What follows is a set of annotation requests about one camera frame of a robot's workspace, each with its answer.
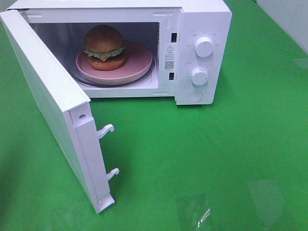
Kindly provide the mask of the white microwave knob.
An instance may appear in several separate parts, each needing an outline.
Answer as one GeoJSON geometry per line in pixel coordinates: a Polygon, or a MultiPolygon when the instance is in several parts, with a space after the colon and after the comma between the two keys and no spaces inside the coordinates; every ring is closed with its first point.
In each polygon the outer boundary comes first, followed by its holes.
{"type": "Polygon", "coordinates": [[[199,57],[208,57],[214,51],[214,42],[209,37],[200,37],[198,38],[195,43],[195,52],[199,57]]]}
{"type": "Polygon", "coordinates": [[[208,81],[208,73],[203,68],[196,68],[192,71],[191,80],[194,85],[204,85],[208,81]]]}

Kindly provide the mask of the clear plastic tape piece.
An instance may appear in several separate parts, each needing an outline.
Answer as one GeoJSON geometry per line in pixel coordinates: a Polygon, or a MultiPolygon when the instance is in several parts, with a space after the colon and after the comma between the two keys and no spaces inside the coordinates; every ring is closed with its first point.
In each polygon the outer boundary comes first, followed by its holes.
{"type": "Polygon", "coordinates": [[[198,219],[196,227],[200,228],[201,224],[211,215],[211,208],[208,208],[203,215],[198,219]]]}

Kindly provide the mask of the round microwave door button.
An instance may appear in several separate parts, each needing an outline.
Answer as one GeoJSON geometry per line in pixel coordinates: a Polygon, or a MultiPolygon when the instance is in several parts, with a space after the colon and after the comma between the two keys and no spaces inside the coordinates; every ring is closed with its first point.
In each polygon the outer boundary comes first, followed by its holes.
{"type": "Polygon", "coordinates": [[[189,93],[188,98],[192,102],[199,102],[203,98],[203,93],[199,90],[195,90],[195,91],[189,93]]]}

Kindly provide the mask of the lower white microwave knob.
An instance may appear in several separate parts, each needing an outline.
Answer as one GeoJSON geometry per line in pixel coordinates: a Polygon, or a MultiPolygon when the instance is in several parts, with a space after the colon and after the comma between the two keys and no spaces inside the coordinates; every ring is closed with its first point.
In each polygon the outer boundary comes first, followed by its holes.
{"type": "Polygon", "coordinates": [[[196,68],[192,71],[191,80],[194,85],[204,85],[208,81],[208,73],[203,68],[196,68]]]}

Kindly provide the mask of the burger with lettuce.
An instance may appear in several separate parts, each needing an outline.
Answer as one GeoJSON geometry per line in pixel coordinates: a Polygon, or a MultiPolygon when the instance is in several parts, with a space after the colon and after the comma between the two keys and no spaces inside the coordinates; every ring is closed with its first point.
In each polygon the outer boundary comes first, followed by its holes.
{"type": "Polygon", "coordinates": [[[125,62],[126,45],[120,32],[112,26],[98,25],[84,38],[84,53],[96,70],[118,69],[125,62]]]}

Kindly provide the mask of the white microwave door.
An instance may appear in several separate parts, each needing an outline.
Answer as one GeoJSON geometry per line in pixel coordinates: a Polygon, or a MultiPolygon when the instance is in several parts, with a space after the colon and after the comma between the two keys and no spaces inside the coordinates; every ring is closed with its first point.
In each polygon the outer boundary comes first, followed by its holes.
{"type": "Polygon", "coordinates": [[[32,95],[60,145],[69,165],[97,213],[114,203],[99,140],[114,131],[98,130],[90,98],[33,31],[17,10],[0,14],[32,95]]]}

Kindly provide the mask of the white microwave oven body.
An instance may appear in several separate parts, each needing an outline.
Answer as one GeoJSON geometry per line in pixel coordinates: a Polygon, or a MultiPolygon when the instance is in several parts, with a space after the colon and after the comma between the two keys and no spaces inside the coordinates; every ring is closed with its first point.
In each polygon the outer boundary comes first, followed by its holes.
{"type": "Polygon", "coordinates": [[[91,98],[174,97],[176,104],[213,102],[232,13],[221,0],[18,0],[17,10],[85,94],[91,98]],[[93,86],[74,77],[70,63],[84,51],[84,37],[98,25],[117,29],[124,43],[149,49],[156,65],[143,78],[120,86],[93,86]],[[200,37],[214,42],[208,57],[199,57],[194,43],[200,37]],[[208,81],[191,80],[203,68],[208,81]],[[189,93],[199,90],[199,102],[189,93]]]}

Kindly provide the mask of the pink round plate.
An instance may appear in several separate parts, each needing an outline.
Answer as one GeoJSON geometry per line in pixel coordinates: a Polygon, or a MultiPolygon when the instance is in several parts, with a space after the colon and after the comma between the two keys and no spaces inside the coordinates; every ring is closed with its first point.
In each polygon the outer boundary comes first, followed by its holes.
{"type": "Polygon", "coordinates": [[[80,75],[89,82],[98,85],[123,85],[144,76],[153,62],[153,55],[144,45],[127,41],[126,58],[122,66],[114,70],[96,70],[87,61],[87,55],[80,52],[76,57],[76,65],[80,75]]]}

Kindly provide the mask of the upper white microwave knob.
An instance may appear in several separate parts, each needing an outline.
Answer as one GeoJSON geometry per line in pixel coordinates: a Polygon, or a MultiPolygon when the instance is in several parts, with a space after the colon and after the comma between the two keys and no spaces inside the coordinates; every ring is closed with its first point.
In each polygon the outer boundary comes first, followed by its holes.
{"type": "Polygon", "coordinates": [[[200,37],[198,38],[195,43],[195,52],[199,57],[208,57],[214,51],[214,42],[209,37],[200,37]]]}

